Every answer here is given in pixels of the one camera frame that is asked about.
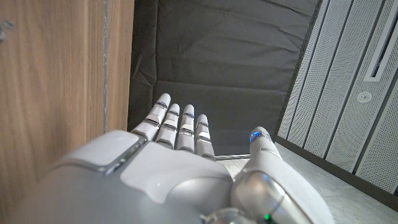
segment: wood grain surface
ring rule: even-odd
[[[106,130],[125,130],[129,104],[134,1],[108,2]]]
[[[122,2],[109,5],[104,105],[104,1],[0,1],[0,24],[14,24],[0,43],[0,223],[55,161],[103,133],[104,109],[111,129],[126,128],[134,1]]]

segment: floor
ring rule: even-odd
[[[398,223],[398,212],[277,144],[283,160],[303,175],[329,205],[336,223]],[[218,161],[234,177],[248,159]]]

